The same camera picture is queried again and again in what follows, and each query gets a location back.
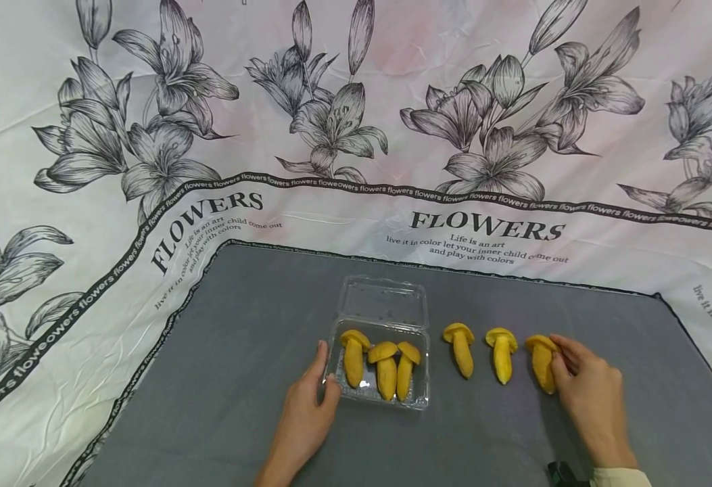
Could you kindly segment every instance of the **gray tablecloth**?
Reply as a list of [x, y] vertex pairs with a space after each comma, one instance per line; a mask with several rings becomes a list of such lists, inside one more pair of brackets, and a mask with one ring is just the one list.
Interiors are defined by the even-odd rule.
[[426, 287], [431, 404], [419, 413], [341, 401], [295, 486], [549, 486], [556, 459], [590, 475], [525, 349], [501, 386], [475, 342], [464, 380], [439, 339], [453, 321], [478, 340], [505, 327], [521, 342], [551, 332], [585, 342], [623, 372], [632, 445], [654, 487], [712, 486], [712, 373], [662, 301], [245, 247], [214, 261], [83, 486], [252, 485], [285, 390], [329, 337], [348, 275]]

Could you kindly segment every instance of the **left hand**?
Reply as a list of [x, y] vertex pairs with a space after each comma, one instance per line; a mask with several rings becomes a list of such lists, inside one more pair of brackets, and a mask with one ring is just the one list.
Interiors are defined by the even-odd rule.
[[329, 435], [342, 389], [334, 374], [330, 374], [326, 378], [323, 402], [318, 405], [318, 385], [328, 355], [329, 345], [321, 340], [313, 363], [288, 389], [269, 457], [256, 478], [255, 487], [290, 485], [296, 472], [315, 455]]

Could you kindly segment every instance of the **white sleeve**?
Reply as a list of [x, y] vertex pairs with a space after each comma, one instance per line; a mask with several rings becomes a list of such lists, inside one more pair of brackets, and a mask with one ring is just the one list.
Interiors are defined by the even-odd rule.
[[633, 468], [594, 468], [591, 487], [651, 487], [648, 477]]

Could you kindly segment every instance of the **wrist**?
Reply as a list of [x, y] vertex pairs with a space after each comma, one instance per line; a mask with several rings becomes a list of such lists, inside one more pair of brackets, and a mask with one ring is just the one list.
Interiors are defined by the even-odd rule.
[[597, 468], [638, 468], [637, 458], [627, 440], [598, 439], [587, 442], [586, 446]]
[[298, 468], [277, 457], [269, 457], [256, 477], [254, 487], [288, 487]]

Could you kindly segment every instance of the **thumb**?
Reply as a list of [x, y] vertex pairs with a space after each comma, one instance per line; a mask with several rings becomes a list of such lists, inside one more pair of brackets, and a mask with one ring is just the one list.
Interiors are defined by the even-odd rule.
[[334, 374], [329, 374], [329, 376], [326, 377], [326, 388], [323, 396], [323, 402], [321, 402], [321, 409], [326, 412], [326, 414], [334, 416], [341, 395], [342, 388], [337, 381], [337, 378]]
[[329, 357], [329, 344], [323, 340], [318, 341], [318, 349], [315, 350], [315, 359], [304, 373], [303, 379], [314, 381], [319, 384], [326, 368], [326, 359]]
[[572, 375], [570, 375], [567, 364], [564, 363], [564, 357], [562, 357], [560, 353], [552, 353], [550, 370], [552, 371], [552, 377], [556, 380], [556, 385], [559, 387], [559, 390], [565, 390], [572, 380]]

